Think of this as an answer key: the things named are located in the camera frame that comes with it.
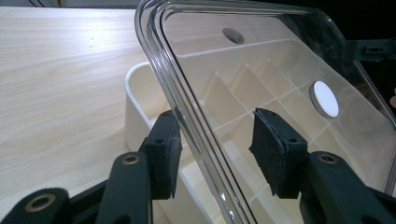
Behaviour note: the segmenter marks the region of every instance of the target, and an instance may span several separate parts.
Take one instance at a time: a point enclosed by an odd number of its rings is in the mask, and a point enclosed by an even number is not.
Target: transparent plastic container
[[[135,28],[225,222],[303,222],[297,200],[272,196],[248,150],[256,107],[279,114],[308,151],[335,153],[367,186],[393,192],[395,119],[361,65],[342,59],[345,39],[321,11],[144,1]],[[311,99],[317,81],[338,102],[335,118]]]

